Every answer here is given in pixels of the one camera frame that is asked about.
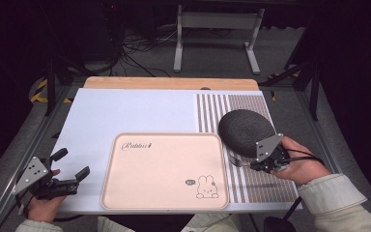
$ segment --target cartoon rabbit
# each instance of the cartoon rabbit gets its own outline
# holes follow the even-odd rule
[[[200,176],[197,191],[197,198],[218,198],[213,176]]]

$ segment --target person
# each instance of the person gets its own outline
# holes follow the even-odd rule
[[[289,150],[305,153],[311,152],[295,140],[284,136],[282,145]],[[303,157],[300,152],[289,151],[291,158]],[[315,226],[319,231],[369,231],[371,232],[371,214],[361,203],[366,197],[343,174],[331,174],[321,163],[312,159],[291,161],[281,171],[272,171],[272,175],[280,179],[296,182],[298,191],[310,213],[315,216]],[[51,224],[57,209],[65,196],[51,200],[32,199],[29,206],[28,219],[23,221],[16,232],[62,231]],[[98,231],[131,232],[106,217],[99,217]],[[197,214],[183,229],[183,232],[221,232],[241,231],[235,216],[226,214]]]

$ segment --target sleeve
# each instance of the sleeve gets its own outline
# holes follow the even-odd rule
[[[15,232],[63,232],[59,226],[31,219],[24,220]]]
[[[360,205],[367,199],[347,176],[318,178],[301,186],[299,194],[319,231],[371,232],[371,214]]]

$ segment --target beige tray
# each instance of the beige tray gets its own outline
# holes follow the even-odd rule
[[[224,157],[214,133],[117,136],[101,204],[107,210],[209,210],[229,202]]]

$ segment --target table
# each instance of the table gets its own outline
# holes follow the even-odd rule
[[[100,204],[108,157],[117,134],[126,131],[215,132],[215,118],[220,118],[219,113],[214,113],[218,108],[215,96],[220,96],[218,101],[223,101],[222,105],[230,105],[227,106],[229,110],[235,103],[243,105],[237,108],[244,108],[247,104],[254,107],[256,104],[259,113],[268,114],[271,121],[262,92],[255,90],[258,86],[252,79],[89,77],[74,99],[53,150],[56,152],[66,147],[69,153],[61,161],[53,163],[52,168],[62,170],[60,180],[71,179],[86,165],[90,166],[91,174],[81,183],[78,194],[68,197],[59,212],[133,215],[288,210],[298,197],[294,183],[249,168],[238,169],[228,161],[227,155],[231,153],[234,156],[228,150],[224,151],[224,157],[230,203],[225,209],[198,212],[105,210]]]

